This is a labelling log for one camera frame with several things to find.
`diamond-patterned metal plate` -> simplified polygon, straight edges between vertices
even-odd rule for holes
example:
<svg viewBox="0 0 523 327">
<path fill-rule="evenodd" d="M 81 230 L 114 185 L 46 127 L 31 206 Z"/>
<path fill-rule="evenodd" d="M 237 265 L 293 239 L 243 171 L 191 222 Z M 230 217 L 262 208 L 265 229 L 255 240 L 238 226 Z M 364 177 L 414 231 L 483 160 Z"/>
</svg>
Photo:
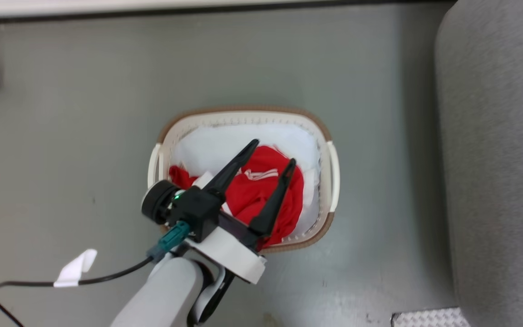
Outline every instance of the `diamond-patterned metal plate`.
<svg viewBox="0 0 523 327">
<path fill-rule="evenodd" d="M 459 308 L 401 312 L 393 315 L 391 327 L 471 327 Z"/>
</svg>

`gray floor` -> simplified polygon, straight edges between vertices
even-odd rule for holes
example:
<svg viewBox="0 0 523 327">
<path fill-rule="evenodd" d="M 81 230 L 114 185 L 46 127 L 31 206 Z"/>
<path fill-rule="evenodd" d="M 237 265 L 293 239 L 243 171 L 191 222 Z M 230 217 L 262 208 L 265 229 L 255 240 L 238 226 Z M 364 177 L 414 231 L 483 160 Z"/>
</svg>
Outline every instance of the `gray floor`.
<svg viewBox="0 0 523 327">
<path fill-rule="evenodd" d="M 336 219 L 317 244 L 270 255 L 257 286 L 236 282 L 207 325 L 388 326 L 453 306 L 432 63 L 450 5 L 0 25 L 0 281 L 53 280 L 88 247 L 91 276 L 140 261 L 158 236 L 139 201 L 162 126 L 274 104 L 329 126 Z M 147 273 L 0 299 L 27 326 L 104 326 Z"/>
</svg>

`laundry basket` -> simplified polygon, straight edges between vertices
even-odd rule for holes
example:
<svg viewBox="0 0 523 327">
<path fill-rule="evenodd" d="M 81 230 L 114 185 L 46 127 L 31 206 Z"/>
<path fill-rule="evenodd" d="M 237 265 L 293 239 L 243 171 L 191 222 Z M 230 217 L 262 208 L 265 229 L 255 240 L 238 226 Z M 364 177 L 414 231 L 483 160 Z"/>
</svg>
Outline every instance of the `laundry basket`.
<svg viewBox="0 0 523 327">
<path fill-rule="evenodd" d="M 296 250 L 314 244 L 330 228 L 340 194 L 340 166 L 336 147 L 330 132 L 313 114 L 295 108 L 278 106 L 221 106 L 198 109 L 183 113 L 169 122 L 160 132 L 151 154 L 148 169 L 148 186 L 162 179 L 169 179 L 173 153 L 179 142 L 198 128 L 222 128 L 223 126 L 252 125 L 270 128 L 280 124 L 303 129 L 316 141 L 319 176 L 316 194 L 318 214 L 311 217 L 311 226 L 295 231 L 282 239 L 282 243 L 265 248 L 262 253 Z"/>
</svg>

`red fabric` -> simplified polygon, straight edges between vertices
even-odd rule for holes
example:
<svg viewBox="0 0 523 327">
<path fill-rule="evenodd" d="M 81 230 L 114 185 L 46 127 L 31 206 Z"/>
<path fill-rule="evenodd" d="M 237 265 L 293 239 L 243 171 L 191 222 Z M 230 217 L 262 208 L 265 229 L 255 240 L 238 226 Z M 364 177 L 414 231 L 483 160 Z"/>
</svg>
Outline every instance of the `red fabric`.
<svg viewBox="0 0 523 327">
<path fill-rule="evenodd" d="M 288 165 L 289 159 L 271 147 L 257 147 L 251 159 L 241 168 L 226 192 L 227 205 L 231 213 L 246 224 L 266 204 L 278 185 L 278 174 Z M 181 188 L 190 188 L 197 177 L 190 177 L 187 171 L 172 166 L 168 174 L 171 181 Z M 298 166 L 292 176 L 282 209 L 276 220 L 274 232 L 263 247 L 279 244 L 296 228 L 302 207 L 304 179 Z"/>
</svg>

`gray fabric upholstery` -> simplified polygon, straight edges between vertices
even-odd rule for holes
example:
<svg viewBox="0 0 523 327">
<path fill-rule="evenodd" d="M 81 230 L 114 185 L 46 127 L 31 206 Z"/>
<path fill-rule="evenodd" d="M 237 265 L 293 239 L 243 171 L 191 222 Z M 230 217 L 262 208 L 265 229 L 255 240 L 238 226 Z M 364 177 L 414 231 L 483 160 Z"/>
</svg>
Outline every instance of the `gray fabric upholstery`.
<svg viewBox="0 0 523 327">
<path fill-rule="evenodd" d="M 523 0 L 460 0 L 436 44 L 453 272 L 473 327 L 523 327 Z"/>
</svg>

